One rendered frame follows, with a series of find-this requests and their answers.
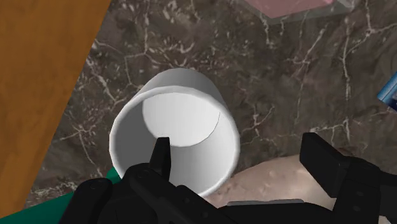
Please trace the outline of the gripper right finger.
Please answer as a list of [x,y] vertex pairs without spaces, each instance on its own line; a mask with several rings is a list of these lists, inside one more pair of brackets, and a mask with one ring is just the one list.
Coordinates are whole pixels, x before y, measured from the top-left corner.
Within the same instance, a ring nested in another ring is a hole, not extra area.
[[345,156],[318,134],[302,136],[300,163],[336,199],[329,224],[397,224],[397,175],[358,157]]

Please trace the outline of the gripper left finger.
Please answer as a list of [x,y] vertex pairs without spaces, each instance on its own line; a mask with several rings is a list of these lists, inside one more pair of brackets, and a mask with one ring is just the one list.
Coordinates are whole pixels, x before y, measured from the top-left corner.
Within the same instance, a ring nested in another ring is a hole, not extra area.
[[170,183],[171,147],[159,137],[148,163],[129,167],[116,184],[80,184],[59,224],[236,224],[184,185]]

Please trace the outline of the white cup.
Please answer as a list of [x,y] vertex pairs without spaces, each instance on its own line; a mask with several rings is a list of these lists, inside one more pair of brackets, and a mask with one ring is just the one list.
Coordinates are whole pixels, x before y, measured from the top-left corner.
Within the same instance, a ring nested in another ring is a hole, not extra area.
[[214,83],[192,69],[158,73],[118,113],[109,134],[118,175],[148,162],[159,137],[170,139],[169,181],[201,197],[215,192],[239,159],[240,135],[231,112]]

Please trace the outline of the blue box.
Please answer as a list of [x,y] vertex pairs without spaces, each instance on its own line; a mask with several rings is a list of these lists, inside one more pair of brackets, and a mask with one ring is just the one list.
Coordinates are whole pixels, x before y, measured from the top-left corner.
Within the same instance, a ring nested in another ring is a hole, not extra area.
[[397,72],[389,79],[377,94],[377,98],[397,111]]

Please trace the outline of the green flat object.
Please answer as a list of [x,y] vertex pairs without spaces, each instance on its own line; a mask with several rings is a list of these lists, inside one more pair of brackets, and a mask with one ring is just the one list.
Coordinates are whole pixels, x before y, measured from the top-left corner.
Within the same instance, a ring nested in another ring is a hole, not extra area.
[[80,183],[71,193],[0,218],[0,224],[59,224],[73,195],[81,188],[81,185],[93,180],[88,179]]

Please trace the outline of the pink flat object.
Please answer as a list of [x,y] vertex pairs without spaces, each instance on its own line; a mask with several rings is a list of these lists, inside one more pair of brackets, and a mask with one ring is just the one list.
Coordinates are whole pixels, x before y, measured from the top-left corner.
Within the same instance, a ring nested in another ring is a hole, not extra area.
[[248,5],[270,18],[328,6],[334,0],[245,0]]

